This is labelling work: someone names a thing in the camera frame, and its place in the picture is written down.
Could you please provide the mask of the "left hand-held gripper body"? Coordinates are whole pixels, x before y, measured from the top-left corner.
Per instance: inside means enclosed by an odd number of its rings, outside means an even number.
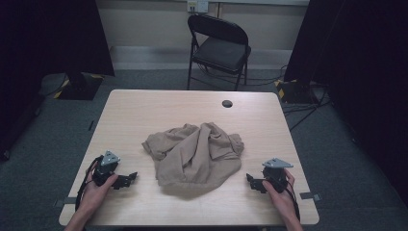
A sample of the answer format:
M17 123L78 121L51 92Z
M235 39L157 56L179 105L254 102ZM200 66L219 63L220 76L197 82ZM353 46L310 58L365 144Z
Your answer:
M105 184L107 179L115 172L120 158L110 150L107 150L98 162L92 174L92 180L97 186Z

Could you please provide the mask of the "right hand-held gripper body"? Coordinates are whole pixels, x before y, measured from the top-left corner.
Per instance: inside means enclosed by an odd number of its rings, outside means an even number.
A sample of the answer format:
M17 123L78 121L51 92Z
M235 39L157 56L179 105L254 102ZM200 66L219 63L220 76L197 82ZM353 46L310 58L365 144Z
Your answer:
M285 169L293 165L278 158L272 158L263 162L263 167L264 178L278 193L282 193L288 186Z

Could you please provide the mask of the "person's right hand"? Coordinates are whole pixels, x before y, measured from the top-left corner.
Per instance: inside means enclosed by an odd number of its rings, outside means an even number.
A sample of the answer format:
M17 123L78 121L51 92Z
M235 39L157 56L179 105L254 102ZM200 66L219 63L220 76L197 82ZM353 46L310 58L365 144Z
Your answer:
M290 172L285 170L286 178L288 181L287 189L284 192L277 192L275 188L270 184L270 182L264 180L263 186L267 190L269 197L271 199L272 205L279 212L280 217L284 221L294 220L298 221L295 207L293 205L293 183L294 177Z

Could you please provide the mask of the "person's left hand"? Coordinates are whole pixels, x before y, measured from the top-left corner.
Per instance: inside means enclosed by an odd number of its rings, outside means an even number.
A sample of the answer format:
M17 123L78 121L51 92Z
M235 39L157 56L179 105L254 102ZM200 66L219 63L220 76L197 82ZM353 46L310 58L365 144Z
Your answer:
M103 203L112 184L116 181L117 175L111 175L102 186L97 186L91 174L87 177L87 185L84 190L80 210L85 211L88 215L93 214Z

